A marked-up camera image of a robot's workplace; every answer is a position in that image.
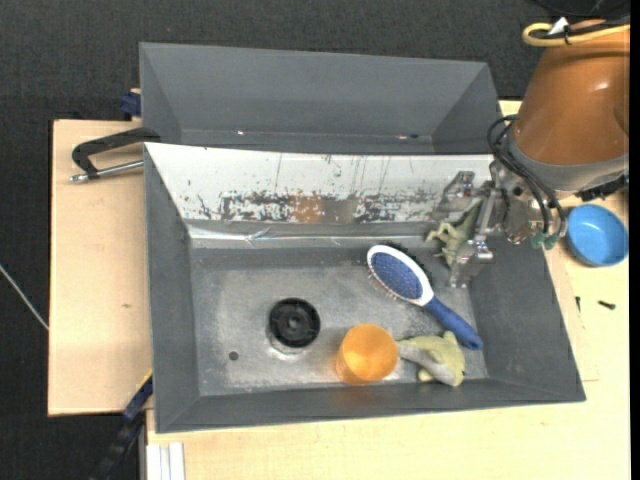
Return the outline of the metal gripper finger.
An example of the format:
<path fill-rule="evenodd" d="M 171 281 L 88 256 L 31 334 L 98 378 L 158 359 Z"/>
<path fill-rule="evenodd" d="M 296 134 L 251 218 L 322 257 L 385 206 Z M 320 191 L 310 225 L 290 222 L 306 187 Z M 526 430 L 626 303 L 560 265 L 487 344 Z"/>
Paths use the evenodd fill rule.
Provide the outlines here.
<path fill-rule="evenodd" d="M 494 259 L 494 252 L 485 238 L 463 241 L 454 252 L 448 285 L 455 288 L 466 287 Z"/>
<path fill-rule="evenodd" d="M 460 171 L 445 187 L 442 198 L 435 206 L 437 220 L 460 220 L 480 204 L 487 192 L 488 180 L 476 178 L 473 171 Z"/>

